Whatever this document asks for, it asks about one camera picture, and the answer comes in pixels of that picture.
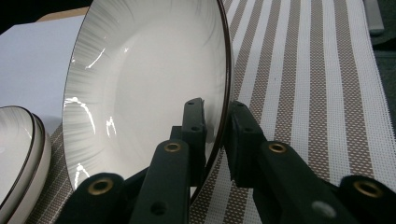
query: white plate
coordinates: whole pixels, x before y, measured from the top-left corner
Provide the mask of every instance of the white plate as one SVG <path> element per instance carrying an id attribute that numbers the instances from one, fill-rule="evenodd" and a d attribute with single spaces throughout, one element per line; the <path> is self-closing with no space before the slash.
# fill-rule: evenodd
<path id="1" fill-rule="evenodd" d="M 197 97 L 205 100 L 206 157 L 216 156 L 231 91 L 226 24 L 213 0 L 93 1 L 64 94 L 74 188 L 90 175 L 128 178 L 148 167 L 156 146 L 181 125 L 184 104 Z"/>

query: ceramic dish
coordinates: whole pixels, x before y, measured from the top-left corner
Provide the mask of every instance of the ceramic dish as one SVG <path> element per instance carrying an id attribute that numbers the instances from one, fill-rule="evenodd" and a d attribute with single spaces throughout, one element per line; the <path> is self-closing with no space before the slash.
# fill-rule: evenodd
<path id="1" fill-rule="evenodd" d="M 94 0 L 74 48 L 64 93 L 64 153 L 73 188 L 90 175 L 128 178 L 147 168 L 205 100 L 208 168 L 231 92 L 231 48 L 221 1 Z"/>
<path id="2" fill-rule="evenodd" d="M 49 173 L 51 156 L 50 136 L 47 134 L 41 119 L 35 115 L 34 117 L 36 127 L 40 133 L 39 141 L 35 141 L 37 151 L 34 151 L 34 153 L 37 155 L 37 161 L 35 163 L 35 168 L 33 169 L 34 173 L 29 180 L 28 187 L 25 189 L 17 209 L 12 214 L 12 217 L 8 222 L 9 224 L 24 223 L 26 221 L 35 207 L 35 203 L 44 188 L 44 184 Z"/>
<path id="3" fill-rule="evenodd" d="M 0 108 L 1 223 L 20 223 L 29 216 L 50 167 L 49 145 L 41 121 L 28 110 Z"/>

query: woven fabric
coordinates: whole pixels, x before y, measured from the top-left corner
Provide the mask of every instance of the woven fabric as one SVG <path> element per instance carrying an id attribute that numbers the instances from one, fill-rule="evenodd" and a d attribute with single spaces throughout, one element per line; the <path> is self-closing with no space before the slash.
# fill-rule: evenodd
<path id="1" fill-rule="evenodd" d="M 361 0 L 225 0 L 234 98 L 269 140 L 290 144 L 320 177 L 374 177 L 396 190 L 396 144 Z M 29 223 L 51 223 L 72 192 L 62 129 Z M 220 152 L 191 223 L 260 223 L 251 189 L 230 180 Z"/>

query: brass screw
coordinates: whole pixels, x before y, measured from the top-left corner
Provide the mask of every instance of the brass screw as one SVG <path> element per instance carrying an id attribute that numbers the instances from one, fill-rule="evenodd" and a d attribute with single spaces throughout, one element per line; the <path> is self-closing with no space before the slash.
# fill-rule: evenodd
<path id="1" fill-rule="evenodd" d="M 91 195 L 101 195 L 113 188 L 113 180 L 108 177 L 103 177 L 93 181 L 88 187 L 88 192 Z"/>
<path id="2" fill-rule="evenodd" d="M 353 183 L 353 187 L 357 189 L 360 193 L 372 197 L 380 198 L 384 194 L 381 188 L 379 188 L 375 183 L 367 180 L 358 180 Z"/>
<path id="3" fill-rule="evenodd" d="M 169 143 L 164 148 L 165 148 L 165 151 L 168 151 L 168 152 L 177 152 L 177 151 L 181 150 L 181 145 L 179 143 Z"/>
<path id="4" fill-rule="evenodd" d="M 280 145 L 278 143 L 273 143 L 269 146 L 270 150 L 275 152 L 275 153 L 284 153 L 286 152 L 286 147 L 283 145 Z"/>

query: brown stripe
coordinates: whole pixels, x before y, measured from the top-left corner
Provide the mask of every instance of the brown stripe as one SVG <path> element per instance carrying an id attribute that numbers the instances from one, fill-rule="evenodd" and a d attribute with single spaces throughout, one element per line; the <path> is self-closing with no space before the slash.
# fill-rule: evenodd
<path id="1" fill-rule="evenodd" d="M 55 131 L 50 141 L 52 155 L 49 175 L 35 208 L 26 223 L 53 222 L 53 219 L 59 216 L 61 208 L 72 193 L 72 186 L 64 160 L 62 125 Z"/>
<path id="2" fill-rule="evenodd" d="M 271 55 L 274 49 L 280 2 L 281 0 L 274 0 L 271 5 L 270 16 L 262 43 L 259 68 L 250 102 L 250 111 L 258 122 L 262 119 L 262 107 L 264 106 L 265 92 L 267 91 L 268 76 L 271 68 Z"/>
<path id="3" fill-rule="evenodd" d="M 233 20 L 230 25 L 230 38 L 233 41 L 235 37 L 236 31 L 238 30 L 239 23 L 241 22 L 242 15 L 245 11 L 245 6 L 247 5 L 248 0 L 241 0 L 238 4 L 238 8 L 236 9 L 235 15 L 233 16 Z"/>
<path id="4" fill-rule="evenodd" d="M 323 6 L 321 0 L 312 1 L 311 7 L 311 84 L 309 102 L 308 164 L 320 178 L 328 181 L 330 179 L 330 173 L 327 146 Z"/>
<path id="5" fill-rule="evenodd" d="M 243 223 L 247 201 L 248 189 L 239 189 L 233 182 L 222 223 Z"/>
<path id="6" fill-rule="evenodd" d="M 251 44 L 253 42 L 254 35 L 256 34 L 257 24 L 259 23 L 260 14 L 262 12 L 263 0 L 257 0 L 254 4 L 252 14 L 247 26 L 247 32 L 245 33 L 244 40 L 242 42 L 241 49 L 239 51 L 238 58 L 236 59 L 235 69 L 233 71 L 234 85 L 233 85 L 233 96 L 234 99 L 238 99 L 242 82 L 244 81 L 245 72 L 248 65 L 248 56 L 250 54 Z"/>
<path id="7" fill-rule="evenodd" d="M 291 1 L 274 137 L 275 140 L 287 144 L 290 143 L 293 120 L 299 23 L 300 1 Z"/>
<path id="8" fill-rule="evenodd" d="M 230 10 L 230 6 L 231 6 L 232 2 L 233 2 L 233 0 L 223 0 L 224 9 L 226 12 L 228 12 Z"/>
<path id="9" fill-rule="evenodd" d="M 247 32 L 245 33 L 239 56 L 235 64 L 234 70 L 234 98 L 238 99 L 241 90 L 242 82 L 244 80 L 248 56 L 250 54 L 251 45 L 254 35 L 256 34 L 257 24 L 259 23 L 260 14 L 262 12 L 263 0 L 257 0 L 254 3 L 252 13 L 250 15 L 249 23 L 247 25 Z M 244 219 L 246 204 L 248 200 L 248 189 L 239 189 L 233 182 L 231 191 L 228 196 L 227 207 L 223 223 L 242 223 Z"/>
<path id="10" fill-rule="evenodd" d="M 190 207 L 190 223 L 205 222 L 207 209 L 209 208 L 213 194 L 213 189 L 215 188 L 216 180 L 218 179 L 219 168 L 221 166 L 223 154 L 224 150 L 219 153 L 219 157 L 216 161 L 216 165 L 212 171 L 212 174 L 206 180 L 199 196 L 195 199 L 194 203 Z"/>
<path id="11" fill-rule="evenodd" d="M 334 1 L 337 50 L 346 114 L 346 145 L 353 175 L 374 177 L 367 144 L 359 76 L 353 55 L 346 0 Z"/>

